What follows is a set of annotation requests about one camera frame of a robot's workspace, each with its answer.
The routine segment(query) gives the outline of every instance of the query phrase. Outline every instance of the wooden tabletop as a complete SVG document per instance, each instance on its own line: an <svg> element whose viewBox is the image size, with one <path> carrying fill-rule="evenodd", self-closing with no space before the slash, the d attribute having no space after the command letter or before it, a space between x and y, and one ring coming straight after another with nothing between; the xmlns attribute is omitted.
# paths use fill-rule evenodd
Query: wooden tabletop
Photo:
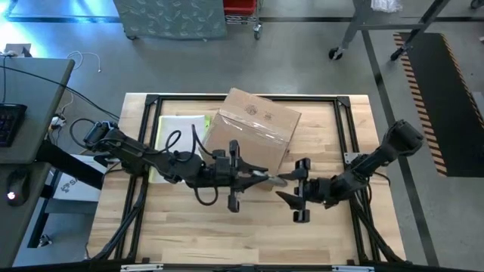
<svg viewBox="0 0 484 272"><path fill-rule="evenodd" d="M127 94L123 104L119 127L132 138L138 136L145 98L146 94ZM360 150L371 152L379 144L368 97L349 95L349 98ZM220 104L166 100L162 115L214 116ZM312 177L331 177L342 172L333 106L318 102L281 104L301 112L302 116L279 172L290 172L294 161L303 157L312 161ZM146 142L153 115L152 110ZM346 136L349 145L347 128ZM118 228L128 183L129 176L123 172L106 177L89 237L90 255L99 252ZM296 183L290 182L286 188L275 189L292 193L294 186ZM371 186L375 226L395 253L405 258L389 185L375 177ZM151 262L165 264L345 264L347 259L358 259L348 202L328 210L309 203L311 222L295 224L292 211L274 191L246 190L240 195L240 213L227 210L227 194L228 190L221 190L219 201L206 207L196 201L193 190L184 184L150 184L137 259L149 257ZM201 190L200 196L212 199L213 189ZM363 234L365 250L371 256L366 230Z"/></svg>

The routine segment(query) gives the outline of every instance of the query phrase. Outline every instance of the white cable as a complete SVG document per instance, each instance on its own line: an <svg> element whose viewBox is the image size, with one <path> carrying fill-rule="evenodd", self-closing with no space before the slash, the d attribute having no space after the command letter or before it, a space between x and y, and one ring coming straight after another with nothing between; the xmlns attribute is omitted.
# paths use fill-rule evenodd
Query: white cable
<svg viewBox="0 0 484 272"><path fill-rule="evenodd" d="M65 104L62 109L60 109L60 114L64 114L64 110L66 109L67 106L71 105L74 102L74 94L70 93L70 101L69 103Z"/></svg>
<svg viewBox="0 0 484 272"><path fill-rule="evenodd" d="M84 55L85 54L90 54L90 55L93 55L93 56L96 56L98 58L98 73L101 72L101 58L99 57L98 54L96 53L91 53L91 52L81 52L81 51L72 51L70 52L68 55L67 55L67 58L71 58L73 56L76 56L76 55L79 55L81 57L80 61L79 61L79 64L77 66L74 66L73 70L76 70L78 69L79 67L81 67L82 65L82 62L84 61Z"/></svg>
<svg viewBox="0 0 484 272"><path fill-rule="evenodd" d="M81 67L82 62L84 62L84 55L85 55L85 54L90 54L90 55L96 56L96 57L98 58L98 73L100 73L100 72L101 72L101 58L100 58L100 57L99 57L99 55L98 55L98 54L96 54L96 53L91 53L91 52L81 52L81 51L72 51L72 52L70 52L70 53L67 55L67 57L66 57L66 58L71 58L71 57L74 57L74 56L76 56L76 55L79 55L79 56L81 57L81 59L79 60L79 64L74 65L74 68L73 68L73 70L77 70L78 68L80 68L80 67ZM63 106L62 106L62 108L60 109L61 115L63 115L63 114L64 114L65 109L66 109L66 108L67 108L69 105L71 105L73 102L74 102L74 94L71 92L71 93L70 93L70 101L69 101L69 103L67 103L67 104L63 105Z"/></svg>

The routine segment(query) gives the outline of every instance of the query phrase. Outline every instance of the caster wheel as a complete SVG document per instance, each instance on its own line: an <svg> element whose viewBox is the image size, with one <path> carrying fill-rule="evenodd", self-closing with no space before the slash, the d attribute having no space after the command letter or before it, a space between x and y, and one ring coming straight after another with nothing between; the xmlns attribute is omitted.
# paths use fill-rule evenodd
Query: caster wheel
<svg viewBox="0 0 484 272"><path fill-rule="evenodd" d="M333 48L330 50L330 53L329 53L330 60L339 60L341 57L343 57L343 53L339 53L337 56L335 56L337 52L338 52L338 48Z"/></svg>
<svg viewBox="0 0 484 272"><path fill-rule="evenodd" d="M402 54L403 54L403 48L399 48L397 51L395 51L395 53L393 53L390 56L390 60L392 61L398 60Z"/></svg>
<svg viewBox="0 0 484 272"><path fill-rule="evenodd" d="M48 246L51 244L52 244L51 237L49 237L47 234L42 234L42 236L40 236L39 245L37 247L39 248L39 247Z"/></svg>
<svg viewBox="0 0 484 272"><path fill-rule="evenodd" d="M484 1L483 0L473 0L470 3L470 8L477 9L477 8L482 7L483 5L484 5Z"/></svg>
<svg viewBox="0 0 484 272"><path fill-rule="evenodd" d="M258 40L260 39L260 36L262 35L262 24L258 23L257 25L254 26L254 39Z"/></svg>

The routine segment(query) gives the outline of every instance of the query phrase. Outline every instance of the computer keyboard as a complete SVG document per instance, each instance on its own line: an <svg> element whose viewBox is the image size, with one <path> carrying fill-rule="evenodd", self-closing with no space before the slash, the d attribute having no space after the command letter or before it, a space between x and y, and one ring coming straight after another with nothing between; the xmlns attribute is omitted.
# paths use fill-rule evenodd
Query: computer keyboard
<svg viewBox="0 0 484 272"><path fill-rule="evenodd" d="M12 145L26 109L20 104L0 104L0 147Z"/></svg>

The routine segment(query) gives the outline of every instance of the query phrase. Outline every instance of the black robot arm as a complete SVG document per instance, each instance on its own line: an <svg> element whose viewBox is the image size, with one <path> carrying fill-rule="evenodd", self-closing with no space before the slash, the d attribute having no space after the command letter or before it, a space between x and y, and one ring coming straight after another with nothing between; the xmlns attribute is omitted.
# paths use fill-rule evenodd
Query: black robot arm
<svg viewBox="0 0 484 272"><path fill-rule="evenodd" d="M277 192L291 209L296 210L293 220L297 223L309 222L306 202L322 203L326 209L339 201L352 198L355 193L368 186L369 178L381 166L387 166L398 156L415 154L422 146L423 136L404 120L389 128L382 144L371 154L357 156L346 170L332 178L312 178L308 180L311 161L304 158L296 162L290 174L279 175L287 180L298 180L294 195Z"/></svg>
<svg viewBox="0 0 484 272"><path fill-rule="evenodd" d="M194 153L198 141L195 141L195 133L193 136L194 146L191 152L155 150L126 136L116 123L97 122L85 136L84 143L90 151L109 152L118 158L123 169L129 174L142 175L148 170L148 166L152 166L172 184L184 180L194 189L196 195L198 188L213 187L218 192L217 187L230 187L228 209L231 212L239 212L237 193L243 193L247 188L268 179L267 175L260 173L249 177L241 177L239 173L254 174L266 172L267 169L244 162L240 157L240 147L236 140L229 143L229 156L225 155L224 150L214 150L210 155L215 162L207 165ZM208 206L215 201L200 203Z"/></svg>

